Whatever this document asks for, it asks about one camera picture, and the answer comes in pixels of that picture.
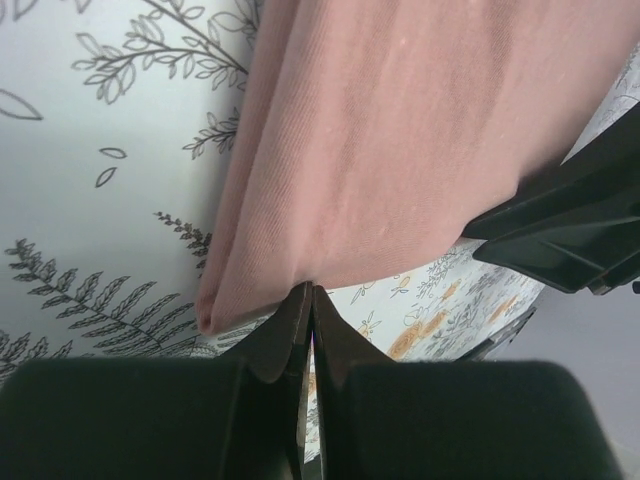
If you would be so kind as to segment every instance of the patterned fabric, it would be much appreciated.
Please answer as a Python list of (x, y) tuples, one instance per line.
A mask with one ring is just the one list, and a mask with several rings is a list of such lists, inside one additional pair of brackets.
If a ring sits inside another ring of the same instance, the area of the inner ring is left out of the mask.
[[(31, 358), (212, 357), (260, 322), (205, 339), (192, 305), (259, 22), (258, 0), (0, 0), (0, 380)], [(587, 137), (637, 102), (638, 55), (625, 71)], [(456, 358), (541, 289), (477, 245), (331, 296), (395, 359)]]

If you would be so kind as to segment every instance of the pink fabric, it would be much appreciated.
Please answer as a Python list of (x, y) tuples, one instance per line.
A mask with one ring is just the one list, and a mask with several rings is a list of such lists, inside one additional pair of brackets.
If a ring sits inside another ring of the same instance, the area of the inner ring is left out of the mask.
[(569, 150), (639, 39), (640, 0), (267, 0), (201, 331), (444, 254)]

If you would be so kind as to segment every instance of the grey surface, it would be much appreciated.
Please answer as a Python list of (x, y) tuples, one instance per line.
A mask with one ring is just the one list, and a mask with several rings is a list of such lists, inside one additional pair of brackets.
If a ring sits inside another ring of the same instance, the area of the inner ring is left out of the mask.
[(500, 359), (542, 359), (568, 368), (604, 429), (640, 453), (640, 296), (630, 286), (603, 297), (543, 291), (539, 309)]

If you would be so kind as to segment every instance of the leafy branch print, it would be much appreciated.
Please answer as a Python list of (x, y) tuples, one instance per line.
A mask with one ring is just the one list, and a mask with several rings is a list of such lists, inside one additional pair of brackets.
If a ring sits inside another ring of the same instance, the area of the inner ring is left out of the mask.
[(191, 151), (192, 160), (204, 153), (205, 145), (209, 142), (217, 145), (218, 153), (220, 154), (225, 151), (231, 151), (238, 131), (240, 112), (234, 107), (233, 114), (227, 120), (220, 122), (213, 113), (209, 112), (207, 113), (207, 121), (209, 122), (209, 127), (200, 130), (198, 132), (200, 136), (193, 137), (193, 143), (182, 147), (183, 150)]
[(426, 282), (420, 282), (416, 298), (424, 299), (425, 296), (431, 296), (432, 290), (447, 276), (449, 272), (448, 255), (443, 255), (435, 260), (427, 267), (428, 279)]
[(42, 337), (34, 345), (31, 341), (31, 332), (11, 341), (9, 334), (4, 330), (0, 330), (0, 384), (28, 360), (44, 357), (67, 357), (71, 352), (72, 344), (73, 341), (70, 340), (59, 350), (50, 354), (47, 337)]
[(189, 250), (192, 250), (191, 255), (202, 258), (202, 260), (200, 260), (196, 265), (196, 268), (204, 268), (206, 256), (207, 253), (209, 253), (211, 234), (207, 233), (205, 235), (199, 228), (195, 228), (192, 224), (183, 222), (179, 218), (171, 218), (171, 215), (169, 214), (156, 212), (154, 213), (154, 215), (158, 217), (158, 220), (163, 222), (165, 225), (174, 227), (174, 232), (182, 233), (182, 235), (180, 235), (180, 240), (189, 241), (187, 248)]
[(18, 240), (14, 248), (5, 250), (7, 255), (17, 257), (17, 262), (11, 263), (10, 268), (22, 272), (13, 279), (36, 284), (28, 294), (48, 297), (42, 304), (43, 309), (64, 307), (56, 318), (82, 316), (68, 328), (86, 329), (82, 337), (95, 339), (94, 348), (103, 354), (156, 354), (166, 350), (181, 332), (195, 329), (193, 319), (181, 320), (192, 309), (192, 303), (174, 306), (164, 313), (165, 307), (179, 297), (177, 293), (161, 297), (138, 315), (131, 314), (156, 282), (139, 285), (116, 302), (117, 294), (130, 277), (116, 278), (105, 286), (101, 285), (103, 272), (96, 272), (79, 281), (78, 269), (59, 274), (55, 259), (45, 262), (41, 252), (34, 249), (33, 243), (23, 239)]
[[(76, 11), (82, 15), (91, 2), (92, 0), (74, 0)], [(9, 7), (7, 3), (9, 3), (9, 0), (0, 0), (0, 23), (8, 16)], [(31, 12), (33, 7), (40, 3), (40, 0), (13, 0), (11, 3), (13, 3), (13, 21), (17, 22)]]
[[(245, 0), (238, 0), (237, 5), (242, 6), (240, 16), (218, 12), (207, 20), (207, 29), (202, 31), (195, 26), (205, 14), (202, 6), (186, 7), (184, 0), (140, 1), (151, 10), (130, 20), (131, 30), (120, 47), (102, 45), (86, 32), (76, 35), (90, 57), (74, 62), (72, 68), (91, 72), (84, 84), (97, 87), (98, 100), (112, 104), (129, 91), (140, 69), (148, 70), (153, 65), (164, 65), (169, 78), (180, 75), (208, 80), (213, 90), (225, 82), (229, 87), (244, 89), (248, 70), (222, 46), (220, 28), (236, 31), (241, 22), (240, 31), (255, 36), (258, 17), (253, 12), (257, 7), (249, 10)], [(167, 38), (165, 27), (169, 24), (182, 27), (185, 35), (177, 41)]]

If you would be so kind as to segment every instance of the fern leaf print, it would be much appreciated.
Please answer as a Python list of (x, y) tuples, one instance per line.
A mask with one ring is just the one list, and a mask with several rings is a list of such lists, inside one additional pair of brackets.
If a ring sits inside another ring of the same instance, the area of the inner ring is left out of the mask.
[[(16, 257), (17, 261), (11, 263), (10, 268), (21, 271), (13, 277), (14, 280), (34, 284), (27, 294), (42, 297), (43, 309), (62, 307), (56, 318), (73, 320), (68, 328), (84, 330), (82, 338), (92, 339), (95, 342), (93, 348), (102, 354), (162, 354), (174, 343), (183, 343), (185, 331), (190, 335), (187, 340), (195, 344), (195, 320), (185, 319), (191, 315), (193, 304), (171, 307), (179, 294), (156, 299), (142, 313), (132, 315), (134, 307), (146, 300), (156, 282), (126, 288), (129, 276), (103, 283), (103, 272), (92, 273), (84, 279), (78, 277), (78, 269), (75, 268), (58, 273), (55, 260), (43, 262), (42, 254), (35, 251), (35, 244), (25, 239), (18, 240), (15, 247), (5, 250), (5, 253)], [(163, 310), (169, 307), (171, 309), (162, 315)], [(18, 358), (37, 358), (48, 351), (46, 339), (27, 351), (28, 344), (29, 334), (11, 343), (0, 335), (1, 359), (5, 364), (14, 365)], [(70, 346), (59, 356), (66, 356), (69, 351)]]
[(173, 227), (174, 232), (181, 233), (180, 240), (189, 241), (187, 248), (191, 250), (191, 255), (202, 259), (198, 262), (196, 268), (199, 270), (203, 269), (206, 256), (209, 253), (211, 234), (207, 233), (205, 235), (202, 233), (202, 230), (195, 228), (191, 223), (183, 222), (179, 218), (172, 218), (169, 214), (156, 212), (154, 215), (165, 225)]

